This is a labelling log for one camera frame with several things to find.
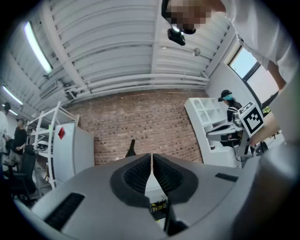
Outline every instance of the red label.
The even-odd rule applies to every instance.
[[[62,139],[64,135],[65,135],[65,130],[64,130],[64,128],[62,127],[62,128],[60,129],[60,131],[58,132],[58,137],[60,137],[60,139]]]

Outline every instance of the person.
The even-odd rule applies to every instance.
[[[27,133],[24,129],[24,119],[20,118],[17,119],[17,121],[18,126],[15,129],[15,138],[13,140],[13,145],[9,154],[8,161],[11,165],[17,163],[18,170],[20,170],[22,165],[23,149],[25,148],[27,141]]]
[[[0,112],[0,153],[6,152],[5,145],[8,140],[8,120],[6,118],[10,110],[10,104],[4,104],[4,112]]]
[[[205,23],[212,12],[225,13],[236,30],[239,43],[273,76],[279,88],[277,97],[285,84],[299,75],[299,53],[292,37],[261,1],[169,0],[167,12],[171,13],[171,23],[190,31],[197,24]],[[252,136],[251,145],[280,130],[272,112],[264,118],[264,122],[264,126]]]
[[[229,90],[222,91],[220,99],[229,106],[227,109],[227,120],[231,122],[233,120],[233,113],[237,113],[242,105],[235,101],[235,98],[232,96],[232,92]]]

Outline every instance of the window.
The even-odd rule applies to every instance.
[[[242,79],[261,109],[269,106],[277,96],[278,86],[272,75],[242,46],[228,66]]]

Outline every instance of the ceiling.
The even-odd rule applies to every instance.
[[[51,0],[33,9],[16,28],[0,65],[0,103],[31,115],[76,98],[159,88],[204,88],[234,31],[214,13],[184,47],[170,41],[161,0]],[[37,41],[52,66],[46,74],[23,32],[31,21]],[[192,50],[201,49],[194,57]],[[51,83],[56,90],[41,99]]]

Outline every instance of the brick wall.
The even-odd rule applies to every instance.
[[[199,90],[151,90],[121,93],[74,104],[82,129],[94,134],[95,164],[124,158],[135,139],[135,152],[165,153],[202,161],[184,103],[205,98]]]

